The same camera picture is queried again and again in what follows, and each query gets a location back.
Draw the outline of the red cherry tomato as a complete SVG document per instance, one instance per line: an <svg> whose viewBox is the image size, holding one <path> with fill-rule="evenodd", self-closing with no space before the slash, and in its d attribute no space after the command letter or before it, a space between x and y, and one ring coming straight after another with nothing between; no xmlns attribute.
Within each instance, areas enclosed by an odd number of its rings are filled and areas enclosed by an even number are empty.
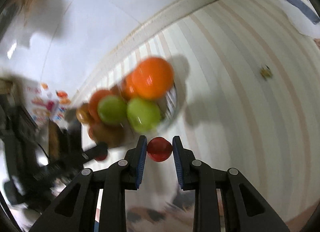
<svg viewBox="0 0 320 232"><path fill-rule="evenodd" d="M106 158L107 158L107 155L99 155L99 156L95 157L94 159L95 159L97 162L102 162L102 161L104 161Z"/></svg>
<svg viewBox="0 0 320 232"><path fill-rule="evenodd" d="M155 137L148 142L147 154L155 162L164 162L172 154L172 144L163 137Z"/></svg>

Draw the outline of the red brown apple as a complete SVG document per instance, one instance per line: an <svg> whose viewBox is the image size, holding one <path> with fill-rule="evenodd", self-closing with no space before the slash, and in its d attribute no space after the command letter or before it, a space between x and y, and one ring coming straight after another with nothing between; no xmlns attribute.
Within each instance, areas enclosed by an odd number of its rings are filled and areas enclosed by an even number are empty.
<svg viewBox="0 0 320 232"><path fill-rule="evenodd" d="M108 126L103 123L90 125L88 135L95 143L106 143L109 149L120 147L125 140L122 126Z"/></svg>

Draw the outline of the brown round pear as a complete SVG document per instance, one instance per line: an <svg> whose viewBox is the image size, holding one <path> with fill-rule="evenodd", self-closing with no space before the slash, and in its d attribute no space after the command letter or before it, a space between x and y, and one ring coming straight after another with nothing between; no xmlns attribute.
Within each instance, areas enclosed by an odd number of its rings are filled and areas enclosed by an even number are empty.
<svg viewBox="0 0 320 232"><path fill-rule="evenodd" d="M93 118L88 110L88 103L83 103L76 109L76 118L80 123L85 125L90 125L93 123Z"/></svg>

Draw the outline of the green apple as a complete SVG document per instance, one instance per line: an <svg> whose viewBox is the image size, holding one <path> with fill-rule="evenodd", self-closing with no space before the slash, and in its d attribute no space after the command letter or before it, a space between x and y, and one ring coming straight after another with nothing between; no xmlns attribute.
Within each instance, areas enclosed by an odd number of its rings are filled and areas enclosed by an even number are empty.
<svg viewBox="0 0 320 232"><path fill-rule="evenodd" d="M108 95L98 103L98 115L107 125L120 125L126 119L126 102L117 95Z"/></svg>
<svg viewBox="0 0 320 232"><path fill-rule="evenodd" d="M136 132L146 133L159 125L161 111L157 103L135 97L127 104L127 118Z"/></svg>

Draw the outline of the large orange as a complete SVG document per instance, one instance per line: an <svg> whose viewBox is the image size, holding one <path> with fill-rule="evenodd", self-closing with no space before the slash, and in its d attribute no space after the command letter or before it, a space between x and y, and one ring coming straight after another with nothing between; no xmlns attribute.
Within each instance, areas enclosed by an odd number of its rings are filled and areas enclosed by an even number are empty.
<svg viewBox="0 0 320 232"><path fill-rule="evenodd" d="M108 89L99 89L92 94L88 103L88 111L91 117L94 119L94 121L98 123L101 121L98 114L98 103L101 99L111 94L112 92Z"/></svg>
<svg viewBox="0 0 320 232"><path fill-rule="evenodd" d="M149 57L136 66L131 79L140 97L147 100L158 100L174 84L174 70L165 59Z"/></svg>

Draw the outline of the small tangerine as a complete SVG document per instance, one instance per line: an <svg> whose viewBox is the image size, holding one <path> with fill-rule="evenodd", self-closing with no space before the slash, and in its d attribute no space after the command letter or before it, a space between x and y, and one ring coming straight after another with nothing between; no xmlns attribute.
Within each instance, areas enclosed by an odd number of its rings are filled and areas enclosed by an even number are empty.
<svg viewBox="0 0 320 232"><path fill-rule="evenodd" d="M132 98L137 96L136 88L132 82L132 74L128 74L120 85L120 92L121 96L126 100L129 101Z"/></svg>

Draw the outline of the floral oval plate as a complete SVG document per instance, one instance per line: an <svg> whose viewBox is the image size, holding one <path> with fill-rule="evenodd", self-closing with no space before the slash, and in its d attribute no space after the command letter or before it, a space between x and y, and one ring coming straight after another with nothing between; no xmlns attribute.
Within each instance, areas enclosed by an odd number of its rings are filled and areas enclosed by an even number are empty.
<svg viewBox="0 0 320 232"><path fill-rule="evenodd" d="M151 135L164 132L174 121L178 110L177 88L175 83L163 97L153 102L157 103L161 111L161 122L154 130L146 133L138 133L131 127L128 119L125 127L128 127L133 133L143 135Z"/></svg>

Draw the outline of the white paper tissue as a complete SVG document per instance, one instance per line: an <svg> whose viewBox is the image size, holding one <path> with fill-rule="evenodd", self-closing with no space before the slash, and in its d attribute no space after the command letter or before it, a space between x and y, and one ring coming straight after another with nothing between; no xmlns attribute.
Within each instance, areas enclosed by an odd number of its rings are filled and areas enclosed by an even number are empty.
<svg viewBox="0 0 320 232"><path fill-rule="evenodd" d="M319 38L319 23L314 25L301 11L288 3L286 0L280 0L281 9L287 15L290 23L298 30L299 33L311 38ZM310 4L304 2L309 8L316 12Z"/></svg>

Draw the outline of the dark blue smartphone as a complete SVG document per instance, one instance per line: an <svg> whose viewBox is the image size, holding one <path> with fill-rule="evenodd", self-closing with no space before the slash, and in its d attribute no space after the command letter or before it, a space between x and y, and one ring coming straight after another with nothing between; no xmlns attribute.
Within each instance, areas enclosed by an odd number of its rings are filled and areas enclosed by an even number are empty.
<svg viewBox="0 0 320 232"><path fill-rule="evenodd" d="M319 23L319 16L301 0L286 0L303 13L314 25Z"/></svg>

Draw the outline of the colourful wall sticker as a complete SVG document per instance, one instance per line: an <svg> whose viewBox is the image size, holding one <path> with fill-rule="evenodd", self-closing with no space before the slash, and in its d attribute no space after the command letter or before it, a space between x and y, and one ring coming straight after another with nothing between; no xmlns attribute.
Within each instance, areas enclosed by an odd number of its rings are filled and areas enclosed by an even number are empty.
<svg viewBox="0 0 320 232"><path fill-rule="evenodd" d="M63 90L49 89L46 83L28 82L22 88L23 105L38 126L48 120L59 123L71 104Z"/></svg>

